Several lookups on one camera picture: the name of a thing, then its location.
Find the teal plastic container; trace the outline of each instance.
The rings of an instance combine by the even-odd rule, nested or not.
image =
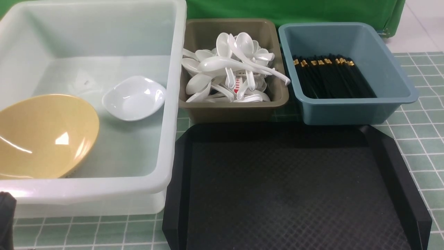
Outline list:
[[[363,23],[285,24],[279,28],[284,62],[302,117],[308,125],[383,123],[401,104],[419,94],[375,30]],[[312,99],[304,95],[293,55],[351,57],[377,98]]]

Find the brown plastic bin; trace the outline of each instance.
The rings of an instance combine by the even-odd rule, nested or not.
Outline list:
[[[196,51],[198,49],[213,49],[216,39],[222,32],[248,33],[257,40],[259,45],[275,54],[272,68],[285,74],[279,46],[278,34],[274,24],[266,19],[195,19],[186,22],[185,42],[183,47]],[[283,106],[289,98],[285,83],[275,76],[268,76],[266,94],[271,102],[251,103],[187,103],[190,95],[185,93],[185,87],[190,80],[188,72],[182,68],[180,77],[179,107],[186,110],[193,123],[233,122],[233,121],[268,121],[273,111]]]

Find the black tray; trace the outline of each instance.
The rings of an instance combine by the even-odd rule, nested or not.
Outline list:
[[[371,126],[195,125],[176,142],[171,250],[425,250],[432,219]]]

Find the green tile floor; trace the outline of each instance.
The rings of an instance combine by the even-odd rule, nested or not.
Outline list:
[[[444,249],[444,53],[398,53],[395,57],[420,92],[377,129],[393,137],[433,218],[428,250]],[[273,121],[298,121],[294,102],[276,111]],[[180,137],[191,122],[178,113]],[[169,250],[161,231],[163,214],[18,219],[16,249]]]

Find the green cloth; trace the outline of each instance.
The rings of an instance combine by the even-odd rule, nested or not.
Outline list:
[[[0,0],[0,17],[22,0]],[[187,0],[188,19],[266,18],[299,22],[363,22],[395,35],[405,0]]]

